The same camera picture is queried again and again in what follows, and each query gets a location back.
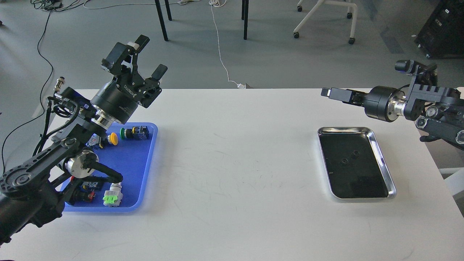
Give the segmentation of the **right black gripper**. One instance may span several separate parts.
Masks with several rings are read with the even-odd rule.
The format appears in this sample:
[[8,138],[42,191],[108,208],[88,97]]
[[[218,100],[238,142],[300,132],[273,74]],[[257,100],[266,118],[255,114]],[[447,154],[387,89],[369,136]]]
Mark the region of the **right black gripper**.
[[376,86],[369,93],[353,91],[353,94],[348,89],[323,88],[320,95],[344,103],[351,102],[353,105],[362,106],[368,117],[390,123],[399,117],[399,114],[395,111],[395,106],[403,99],[405,93],[397,88]]

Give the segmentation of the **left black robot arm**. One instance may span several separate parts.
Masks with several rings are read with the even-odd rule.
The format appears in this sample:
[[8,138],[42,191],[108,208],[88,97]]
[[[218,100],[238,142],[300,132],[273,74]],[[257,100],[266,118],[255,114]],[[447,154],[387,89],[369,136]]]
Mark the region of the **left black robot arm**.
[[60,91],[64,79],[58,79],[48,103],[65,107],[71,117],[44,136],[52,139],[50,147],[40,144],[30,159],[1,174],[2,244],[27,224],[41,227],[60,218],[81,181],[123,180],[122,174],[98,162],[86,143],[94,134],[103,136],[113,122],[125,124],[139,105],[149,107],[161,93],[160,79],[167,66],[158,65],[147,79],[137,71],[138,54],[148,43],[145,35],[127,44],[116,43],[101,65],[113,79],[91,100],[73,88]]

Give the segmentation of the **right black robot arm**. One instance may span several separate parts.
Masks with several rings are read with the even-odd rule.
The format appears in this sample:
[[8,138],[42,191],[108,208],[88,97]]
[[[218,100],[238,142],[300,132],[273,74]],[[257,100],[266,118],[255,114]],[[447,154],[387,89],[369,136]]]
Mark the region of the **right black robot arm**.
[[373,119],[393,122],[399,116],[426,132],[421,142],[444,140],[462,150],[464,101],[456,88],[438,86],[437,66],[413,60],[396,61],[396,71],[412,76],[401,88],[376,86],[364,93],[351,89],[323,88],[321,95],[345,104],[361,106]]

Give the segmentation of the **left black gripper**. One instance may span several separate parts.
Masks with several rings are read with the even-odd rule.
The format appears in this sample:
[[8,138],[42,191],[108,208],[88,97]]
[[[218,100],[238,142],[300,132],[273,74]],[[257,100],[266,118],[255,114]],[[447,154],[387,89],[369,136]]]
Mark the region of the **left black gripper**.
[[127,58],[140,53],[149,41],[149,37],[140,35],[126,45],[118,42],[101,61],[101,68],[111,73],[113,79],[97,92],[91,104],[121,124],[129,120],[138,106],[148,108],[161,94],[160,80],[168,70],[166,65],[159,64],[146,79],[138,73],[135,59],[132,68],[123,65],[124,61],[131,63]]

